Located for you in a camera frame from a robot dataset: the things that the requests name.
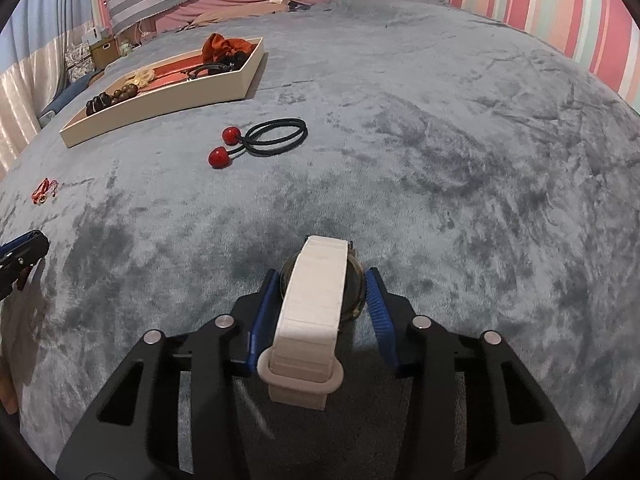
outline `gray plush blanket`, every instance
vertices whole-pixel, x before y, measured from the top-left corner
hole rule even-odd
[[[265,38],[246,100],[66,149],[58,131],[90,96],[213,30]],[[227,125],[289,116],[310,132],[293,152],[207,164]],[[22,432],[53,467],[146,330],[227,312],[319,234],[354,240],[364,266],[446,328],[499,330],[591,467],[640,393],[639,129],[551,47],[441,0],[335,0],[162,35],[55,117],[1,184],[2,241],[31,228],[51,241],[2,305]],[[58,196],[34,206],[45,176]],[[366,314],[338,357],[346,378],[324,412],[238,382],[254,479],[391,476],[410,383],[384,367]]]

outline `small cardboard box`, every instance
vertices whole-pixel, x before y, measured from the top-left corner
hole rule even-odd
[[[89,46],[91,57],[97,70],[104,69],[109,63],[113,63],[120,57],[118,43],[114,38],[100,40]]]
[[[105,108],[88,117],[86,109],[83,107],[60,130],[60,136],[65,146],[71,148],[76,144],[80,144],[80,142],[93,139],[116,128],[151,119],[152,117],[187,110],[188,108],[244,99],[264,55],[262,38],[247,41],[253,43],[255,48],[240,70],[201,76],[193,80],[180,81],[147,92],[141,92],[132,99]],[[201,53],[201,50],[193,50],[179,56],[163,59],[148,67],[159,68]],[[113,94],[114,90],[133,78],[134,74],[135,72],[131,72],[119,78],[105,89],[105,92],[110,95]]]

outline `striped pillow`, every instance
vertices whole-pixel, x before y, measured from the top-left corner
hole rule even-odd
[[[546,41],[640,112],[640,32],[621,0],[447,1]]]

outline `wooden tray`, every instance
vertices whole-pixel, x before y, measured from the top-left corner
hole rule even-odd
[[[86,109],[83,107],[60,130],[60,136],[65,146],[71,148],[80,142],[93,139],[116,128],[152,117],[188,108],[244,99],[264,54],[262,38],[247,41],[253,43],[255,48],[240,70],[201,76],[193,80],[181,80],[151,90],[143,89],[135,97],[105,108],[89,117],[86,116]],[[201,63],[199,61],[201,58],[198,56],[201,55],[201,50],[192,50],[179,56],[163,59],[148,65],[148,67],[162,73],[167,72],[168,65],[172,65],[172,68],[182,65],[189,66],[194,63],[198,65]],[[104,91],[112,95],[114,90],[132,79],[134,74],[135,71],[119,78]]]

